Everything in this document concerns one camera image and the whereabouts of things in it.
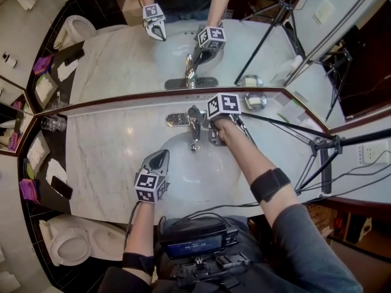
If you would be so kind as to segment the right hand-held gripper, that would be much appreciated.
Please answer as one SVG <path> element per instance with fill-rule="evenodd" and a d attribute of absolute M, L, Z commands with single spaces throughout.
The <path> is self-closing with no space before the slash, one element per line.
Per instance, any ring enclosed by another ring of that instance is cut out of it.
<path fill-rule="evenodd" d="M 198 117 L 206 117 L 201 122 L 201 127 L 208 129 L 208 140 L 214 146 L 224 146 L 225 143 L 219 138 L 214 125 L 217 119 L 222 117 L 235 118 L 241 114 L 239 96 L 234 93 L 217 93 L 206 105 L 206 110 L 197 110 Z"/>

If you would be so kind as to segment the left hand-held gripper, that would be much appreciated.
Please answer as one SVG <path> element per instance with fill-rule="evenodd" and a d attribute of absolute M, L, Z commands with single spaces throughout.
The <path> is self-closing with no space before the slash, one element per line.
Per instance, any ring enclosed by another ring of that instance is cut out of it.
<path fill-rule="evenodd" d="M 134 183 L 140 202 L 156 203 L 162 200 L 169 188 L 169 159 L 170 152 L 167 149 L 156 151 L 144 159 Z"/>

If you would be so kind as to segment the person's right hand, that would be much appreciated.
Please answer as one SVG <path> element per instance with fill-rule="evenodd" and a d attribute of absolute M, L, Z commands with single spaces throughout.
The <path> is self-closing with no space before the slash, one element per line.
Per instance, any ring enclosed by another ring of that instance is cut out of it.
<path fill-rule="evenodd" d="M 214 121 L 219 138 L 229 147 L 233 145 L 243 133 L 229 117 L 221 117 Z"/>

